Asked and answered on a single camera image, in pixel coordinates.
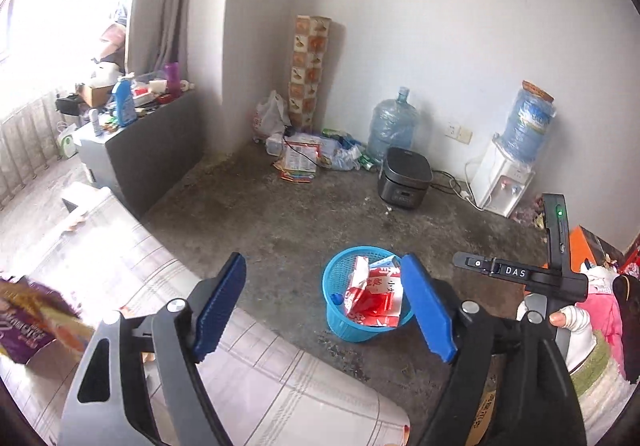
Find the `right hand in white glove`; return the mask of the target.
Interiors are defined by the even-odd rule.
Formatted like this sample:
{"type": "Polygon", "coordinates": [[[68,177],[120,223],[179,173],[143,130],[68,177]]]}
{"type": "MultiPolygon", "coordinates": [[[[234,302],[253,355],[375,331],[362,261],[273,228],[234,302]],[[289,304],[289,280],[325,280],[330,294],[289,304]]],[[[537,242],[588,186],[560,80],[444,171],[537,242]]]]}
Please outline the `right hand in white glove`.
{"type": "MultiPolygon", "coordinates": [[[[516,319],[521,320],[529,310],[541,310],[544,312],[546,298],[540,294],[529,293],[518,306],[516,319]]],[[[548,316],[550,325],[569,332],[582,332],[591,329],[590,315],[586,310],[575,305],[567,305],[548,316]]]]}

